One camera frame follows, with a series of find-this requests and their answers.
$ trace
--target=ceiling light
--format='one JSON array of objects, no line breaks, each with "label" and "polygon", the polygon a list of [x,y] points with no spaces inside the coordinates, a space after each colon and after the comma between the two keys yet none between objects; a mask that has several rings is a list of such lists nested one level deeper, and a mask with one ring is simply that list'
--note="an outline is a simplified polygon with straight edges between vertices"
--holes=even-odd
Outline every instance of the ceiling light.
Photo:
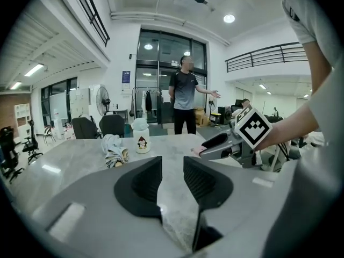
[{"label": "ceiling light", "polygon": [[151,44],[146,44],[145,49],[153,49],[153,46]]},{"label": "ceiling light", "polygon": [[21,85],[21,82],[16,82],[10,89],[11,90],[16,90],[19,85]]},{"label": "ceiling light", "polygon": [[235,21],[234,15],[225,15],[224,22],[226,23],[233,23]]},{"label": "ceiling light", "polygon": [[53,172],[53,173],[60,173],[61,172],[61,169],[60,168],[56,168],[56,167],[51,167],[51,166],[48,166],[48,165],[43,165],[42,168],[50,171],[50,172]]},{"label": "ceiling light", "polygon": [[33,67],[30,71],[26,73],[25,76],[31,76],[35,71],[38,71],[40,68],[42,68],[42,64],[37,64],[35,67]]}]

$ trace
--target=hanging clothes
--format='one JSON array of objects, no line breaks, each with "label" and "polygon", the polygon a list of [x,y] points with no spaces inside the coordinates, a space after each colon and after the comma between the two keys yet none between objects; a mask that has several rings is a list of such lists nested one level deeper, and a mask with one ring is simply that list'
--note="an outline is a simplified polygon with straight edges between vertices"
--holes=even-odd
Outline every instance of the hanging clothes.
[{"label": "hanging clothes", "polygon": [[141,102],[141,107],[142,107],[142,117],[147,119],[147,112],[146,112],[146,92],[142,91],[142,102]]},{"label": "hanging clothes", "polygon": [[146,94],[146,110],[147,112],[152,111],[152,99],[151,99],[151,93],[149,91],[147,91],[147,94]]}]

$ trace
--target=gray t-shirt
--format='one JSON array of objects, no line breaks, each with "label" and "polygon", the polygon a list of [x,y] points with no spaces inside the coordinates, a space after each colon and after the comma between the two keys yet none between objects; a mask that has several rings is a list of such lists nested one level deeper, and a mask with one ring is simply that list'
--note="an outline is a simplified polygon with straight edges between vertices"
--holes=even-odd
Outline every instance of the gray t-shirt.
[{"label": "gray t-shirt", "polygon": [[341,41],[315,0],[283,0],[282,8],[301,44],[316,41],[332,67],[342,54]]},{"label": "gray t-shirt", "polygon": [[174,87],[174,109],[191,110],[194,108],[195,86],[198,85],[192,72],[181,71],[171,75],[170,86]]},{"label": "gray t-shirt", "polygon": [[308,105],[327,142],[344,137],[344,52],[338,35],[315,0],[285,0],[283,9],[301,44],[316,41],[333,67]]}]

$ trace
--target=black pants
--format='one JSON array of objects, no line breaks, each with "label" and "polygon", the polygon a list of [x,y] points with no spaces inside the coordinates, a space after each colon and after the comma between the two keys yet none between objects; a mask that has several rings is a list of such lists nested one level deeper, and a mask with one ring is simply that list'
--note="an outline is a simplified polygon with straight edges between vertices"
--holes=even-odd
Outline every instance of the black pants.
[{"label": "black pants", "polygon": [[184,121],[187,122],[188,134],[196,134],[196,117],[193,109],[174,109],[174,134],[182,133]]}]

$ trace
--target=black railing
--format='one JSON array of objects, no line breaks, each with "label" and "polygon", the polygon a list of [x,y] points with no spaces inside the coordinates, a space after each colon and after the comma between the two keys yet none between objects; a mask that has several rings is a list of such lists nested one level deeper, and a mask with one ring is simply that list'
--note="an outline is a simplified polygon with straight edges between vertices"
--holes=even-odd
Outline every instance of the black railing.
[{"label": "black railing", "polygon": [[79,0],[82,7],[84,8],[84,11],[86,15],[89,18],[90,24],[95,28],[97,33],[99,34],[100,38],[104,42],[105,46],[108,44],[108,41],[110,40],[110,37],[104,27],[104,24],[98,14],[98,11],[96,9],[96,6],[93,2],[93,0]]},{"label": "black railing", "polygon": [[299,42],[270,46],[227,59],[227,73],[274,63],[307,61],[303,46]]}]

